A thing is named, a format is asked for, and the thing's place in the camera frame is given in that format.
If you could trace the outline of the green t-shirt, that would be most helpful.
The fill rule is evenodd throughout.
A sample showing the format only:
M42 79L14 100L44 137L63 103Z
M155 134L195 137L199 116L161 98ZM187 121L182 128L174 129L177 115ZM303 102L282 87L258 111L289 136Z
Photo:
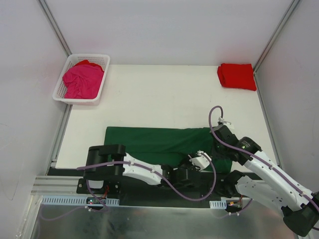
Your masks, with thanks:
M208 127L178 129L109 126L104 140L105 145L124 145L127 154L150 164L177 166L201 150L211 157L216 172L229 173L232 161L212 154L214 142Z

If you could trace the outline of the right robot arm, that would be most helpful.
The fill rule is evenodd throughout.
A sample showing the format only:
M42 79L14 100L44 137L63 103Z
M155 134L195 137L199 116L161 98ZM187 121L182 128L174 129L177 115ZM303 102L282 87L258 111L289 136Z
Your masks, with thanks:
M216 139L214 152L238 162L263 181L258 183L247 174L234 170L222 182L224 196L248 196L282 214L291 231L306 237L319 221L319 194L290 177L252 139L238 139L222 124L213 127L211 134Z

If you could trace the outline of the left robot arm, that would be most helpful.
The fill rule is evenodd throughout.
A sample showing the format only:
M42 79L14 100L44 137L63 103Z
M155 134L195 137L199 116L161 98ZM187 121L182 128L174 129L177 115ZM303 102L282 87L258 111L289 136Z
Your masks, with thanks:
M83 178L89 180L88 188L99 194L105 190L106 182L120 182L123 178L139 180L150 186L175 188L195 187L203 169L201 157L184 159L177 167L149 164L128 153L121 144L91 146L88 150Z

